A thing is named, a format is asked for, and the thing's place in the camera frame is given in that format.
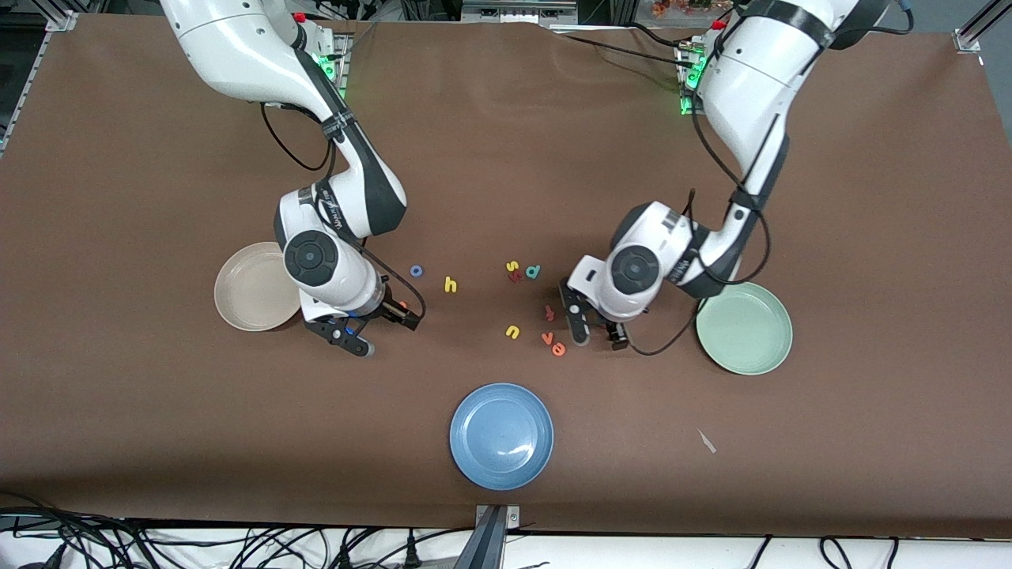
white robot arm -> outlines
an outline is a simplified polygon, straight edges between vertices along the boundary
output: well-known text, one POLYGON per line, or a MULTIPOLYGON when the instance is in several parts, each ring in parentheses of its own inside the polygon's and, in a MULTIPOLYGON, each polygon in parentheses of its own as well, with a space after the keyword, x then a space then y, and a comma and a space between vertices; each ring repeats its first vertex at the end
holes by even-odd
POLYGON ((607 259, 583 257, 560 283, 577 345, 589 342, 591 309, 603 317, 612 347, 621 349, 628 345, 622 324, 647 309, 665 280, 705 299, 734 279, 787 155, 786 117, 794 95, 815 60, 828 48, 859 39, 888 1, 740 2, 744 10, 726 28, 702 36, 707 61, 693 102, 701 103, 743 172, 729 172, 737 187, 724 225, 710 231, 659 201, 632 209, 607 259))
POLYGON ((283 0, 162 0, 186 58, 218 92, 298 107, 320 123, 350 167, 285 194, 274 233, 300 288, 306 326, 355 355, 370 355, 349 319, 384 317, 412 330, 421 317, 391 298, 358 239, 396 229, 408 200, 355 115, 311 53, 329 30, 297 22, 283 0))

brown table cover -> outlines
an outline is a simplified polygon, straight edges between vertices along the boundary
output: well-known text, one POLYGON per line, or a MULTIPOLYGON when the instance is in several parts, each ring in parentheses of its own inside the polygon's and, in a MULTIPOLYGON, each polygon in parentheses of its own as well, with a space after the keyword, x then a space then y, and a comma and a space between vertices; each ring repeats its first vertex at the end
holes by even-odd
MULTIPOLYGON (((257 105, 203 85, 161 18, 53 38, 0 160, 0 486, 149 517, 453 526, 510 502, 539 530, 1012 534, 1012 152, 948 36, 869 37, 804 86, 757 279, 794 343, 755 378, 694 336, 654 358, 540 338, 570 343, 544 306, 631 207, 695 187, 697 218, 723 217, 730 183, 669 66, 527 24, 384 23, 353 62, 349 103, 409 196, 369 246, 425 267, 429 308, 415 333, 370 326, 371 360, 215 310, 225 260, 318 175, 257 105), (510 260, 539 276, 511 282, 510 260), (493 382, 533 390, 556 426, 547 468, 508 493, 447 445, 493 382)), ((315 125, 271 115, 322 156, 315 125)), ((667 287, 630 334, 658 346, 691 310, 667 287)))

metal bracket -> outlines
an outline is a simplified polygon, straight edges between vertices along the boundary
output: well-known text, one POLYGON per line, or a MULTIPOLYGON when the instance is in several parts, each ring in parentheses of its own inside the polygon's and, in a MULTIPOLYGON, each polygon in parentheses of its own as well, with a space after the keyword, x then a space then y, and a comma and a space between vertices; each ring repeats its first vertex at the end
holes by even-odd
POLYGON ((962 37, 959 35, 961 30, 956 28, 952 32, 952 43, 955 44, 955 50, 960 54, 976 54, 981 51, 981 43, 977 39, 974 40, 969 46, 962 43, 962 37))
MULTIPOLYGON (((475 508, 475 525, 478 525, 482 521, 482 515, 485 514, 485 510, 489 509, 490 505, 480 504, 475 508)), ((516 530, 520 526, 520 505, 513 504, 506 506, 506 529, 516 530)))
POLYGON ((77 25, 77 18, 80 14, 70 10, 64 11, 64 14, 67 17, 46 22, 46 31, 52 33, 55 31, 70 31, 74 29, 74 26, 77 25))
POLYGON ((953 32, 952 40, 955 43, 955 49, 960 54, 980 52, 981 45, 978 39, 993 29, 995 24, 1009 12, 1012 12, 1012 0, 989 0, 981 11, 953 32))
POLYGON ((351 45, 354 42, 354 33, 334 34, 334 54, 340 56, 337 60, 337 70, 334 74, 334 85, 341 96, 344 96, 348 88, 348 73, 351 72, 351 45))

metal frame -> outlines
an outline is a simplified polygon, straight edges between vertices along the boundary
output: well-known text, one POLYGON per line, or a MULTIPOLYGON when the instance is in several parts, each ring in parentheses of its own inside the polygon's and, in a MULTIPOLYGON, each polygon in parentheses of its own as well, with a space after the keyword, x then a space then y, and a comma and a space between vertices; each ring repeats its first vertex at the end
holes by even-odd
POLYGON ((337 70, 334 74, 335 86, 344 96, 344 90, 348 88, 348 73, 351 72, 351 46, 354 44, 354 33, 334 33, 334 54, 341 56, 337 60, 337 70))
POLYGON ((68 31, 74 29, 78 13, 104 12, 108 0, 31 0, 31 3, 49 22, 46 31, 68 31))
POLYGON ((481 519, 468 539, 460 557, 456 558, 453 569, 500 569, 503 562, 503 550, 506 548, 507 524, 519 523, 520 506, 478 506, 481 519), (510 508, 516 508, 515 515, 510 515, 510 508))
POLYGON ((24 106, 24 99, 28 97, 28 89, 31 88, 31 84, 35 81, 35 73, 38 72, 38 66, 43 64, 43 56, 46 55, 46 49, 50 46, 50 39, 52 38, 53 32, 47 31, 46 37, 43 38, 43 45, 38 47, 38 54, 35 56, 35 61, 31 63, 31 71, 28 72, 28 79, 24 82, 24 87, 21 88, 21 94, 17 97, 17 105, 14 106, 14 112, 10 114, 10 124, 7 125, 7 130, 3 133, 3 139, 0 140, 0 158, 3 158, 3 153, 7 150, 7 142, 14 133, 17 117, 21 114, 21 107, 24 106))
POLYGON ((952 32, 955 49, 961 54, 981 51, 981 36, 1012 11, 1012 0, 991 0, 969 18, 962 27, 952 32))
POLYGON ((576 0, 462 0, 462 22, 526 21, 541 27, 577 25, 576 0))

